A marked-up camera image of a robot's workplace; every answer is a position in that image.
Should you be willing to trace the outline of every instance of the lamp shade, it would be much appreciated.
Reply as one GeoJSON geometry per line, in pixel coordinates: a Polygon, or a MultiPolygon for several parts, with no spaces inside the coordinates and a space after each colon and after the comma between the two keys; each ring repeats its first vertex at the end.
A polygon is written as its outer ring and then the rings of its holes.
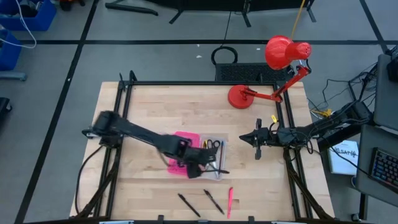
{"type": "Polygon", "coordinates": [[[290,65],[293,60],[305,60],[311,54],[309,43],[293,43],[288,37],[276,35],[268,41],[266,46],[266,61],[274,70],[280,70],[290,65]]]}

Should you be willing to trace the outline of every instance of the white paper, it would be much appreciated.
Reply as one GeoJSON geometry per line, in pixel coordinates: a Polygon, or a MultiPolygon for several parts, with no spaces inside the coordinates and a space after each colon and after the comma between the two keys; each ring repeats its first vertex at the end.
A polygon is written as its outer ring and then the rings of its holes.
{"type": "MultiPolygon", "coordinates": [[[[333,148],[339,155],[358,165],[359,151],[355,141],[343,141],[333,148]]],[[[328,153],[332,174],[356,175],[356,168],[352,164],[340,158],[332,149],[329,149],[328,153]]]]}

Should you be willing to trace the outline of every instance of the black pen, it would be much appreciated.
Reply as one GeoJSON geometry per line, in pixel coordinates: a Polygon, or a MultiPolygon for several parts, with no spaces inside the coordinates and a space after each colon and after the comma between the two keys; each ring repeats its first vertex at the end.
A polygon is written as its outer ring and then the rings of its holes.
{"type": "Polygon", "coordinates": [[[205,191],[205,194],[210,198],[210,200],[213,202],[214,205],[218,208],[218,210],[224,215],[224,211],[221,209],[221,207],[217,204],[217,202],[214,200],[213,196],[211,196],[210,192],[203,189],[205,191]]]}
{"type": "Polygon", "coordinates": [[[180,199],[181,199],[186,205],[188,205],[189,208],[191,208],[191,210],[192,210],[193,212],[195,212],[195,214],[196,214],[198,217],[200,217],[199,213],[192,207],[192,205],[190,205],[190,204],[187,202],[187,199],[185,199],[185,197],[184,197],[182,194],[178,194],[178,196],[180,197],[180,199]]]}

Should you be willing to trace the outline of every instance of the white cable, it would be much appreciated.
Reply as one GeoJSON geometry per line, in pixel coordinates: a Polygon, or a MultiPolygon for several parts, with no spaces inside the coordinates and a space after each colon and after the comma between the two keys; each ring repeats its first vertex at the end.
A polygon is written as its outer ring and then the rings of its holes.
{"type": "Polygon", "coordinates": [[[21,6],[19,5],[19,1],[18,1],[18,0],[15,0],[15,2],[17,3],[18,9],[19,9],[19,15],[20,15],[19,20],[21,20],[22,25],[23,25],[23,26],[25,27],[25,29],[28,31],[28,33],[29,33],[30,36],[32,37],[32,39],[33,39],[33,41],[35,42],[35,44],[34,44],[33,46],[25,46],[25,45],[19,45],[19,44],[10,43],[10,42],[8,42],[8,41],[6,41],[6,40],[3,40],[2,38],[0,38],[0,40],[3,41],[4,43],[11,44],[11,45],[14,45],[14,46],[17,46],[17,47],[25,47],[25,48],[27,48],[27,49],[33,49],[33,48],[36,47],[36,43],[37,43],[37,42],[36,42],[36,39],[35,39],[35,37],[33,36],[33,34],[30,32],[30,30],[28,29],[28,27],[27,27],[27,25],[26,25],[26,23],[25,23],[24,17],[22,16],[21,6]]]}

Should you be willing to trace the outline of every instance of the blue bin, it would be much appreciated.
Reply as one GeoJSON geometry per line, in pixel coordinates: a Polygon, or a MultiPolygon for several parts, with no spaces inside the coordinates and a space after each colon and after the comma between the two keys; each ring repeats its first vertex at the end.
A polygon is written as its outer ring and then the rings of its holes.
{"type": "MultiPolygon", "coordinates": [[[[0,37],[13,44],[21,44],[8,30],[0,30],[0,37]]],[[[2,42],[0,48],[0,71],[8,71],[15,68],[21,47],[2,42]]]]}
{"type": "MultiPolygon", "coordinates": [[[[44,0],[35,17],[24,17],[29,30],[48,30],[57,10],[50,0],[44,0]]],[[[19,17],[0,17],[0,24],[8,30],[26,30],[19,17]]]]}

